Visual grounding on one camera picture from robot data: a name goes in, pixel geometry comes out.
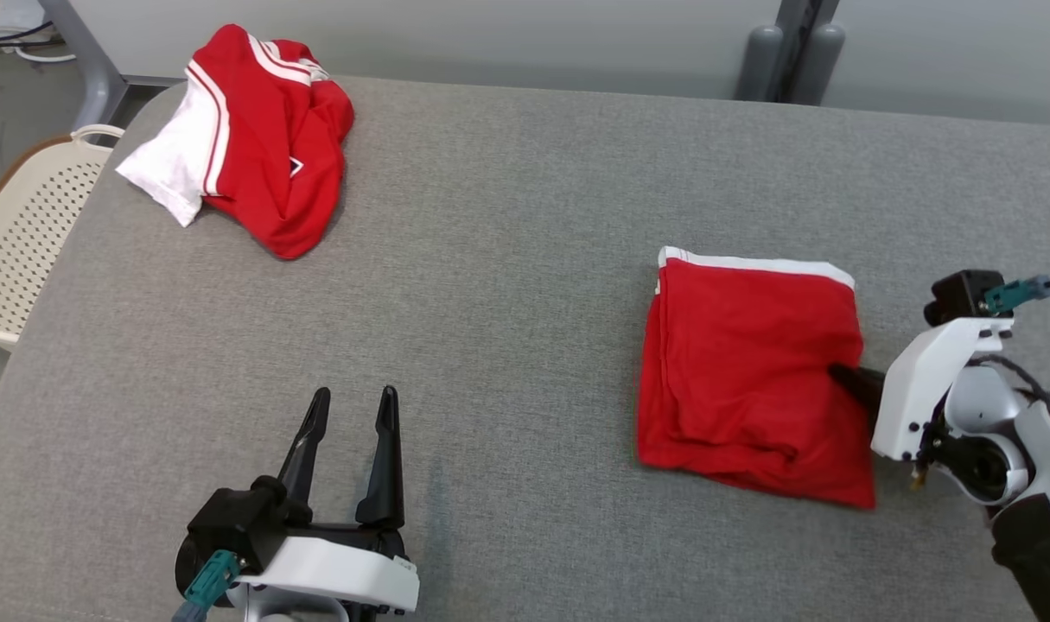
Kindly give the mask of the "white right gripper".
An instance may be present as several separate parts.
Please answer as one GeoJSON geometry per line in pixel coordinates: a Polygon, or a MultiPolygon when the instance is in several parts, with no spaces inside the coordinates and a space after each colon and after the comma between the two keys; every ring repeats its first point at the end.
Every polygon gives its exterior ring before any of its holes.
{"type": "Polygon", "coordinates": [[[943,405],[960,372],[979,353],[1003,348],[1000,333],[1009,331],[1011,318],[958,318],[933,327],[909,343],[888,367],[888,373],[828,366],[830,378],[846,390],[874,426],[869,448],[884,458],[915,460],[923,444],[924,426],[943,405]]]}

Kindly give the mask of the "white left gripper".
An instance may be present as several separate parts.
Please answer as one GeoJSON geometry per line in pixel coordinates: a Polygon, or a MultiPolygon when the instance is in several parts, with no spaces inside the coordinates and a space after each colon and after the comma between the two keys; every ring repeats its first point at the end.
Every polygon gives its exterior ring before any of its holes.
{"type": "MultiPolygon", "coordinates": [[[[314,393],[279,472],[288,498],[307,505],[318,445],[328,427],[331,392],[314,393]]],[[[374,621],[417,610],[419,576],[404,537],[404,473],[398,391],[384,386],[375,418],[376,449],[358,524],[264,527],[252,535],[245,567],[232,584],[231,606],[245,621],[333,614],[374,621]]]]}

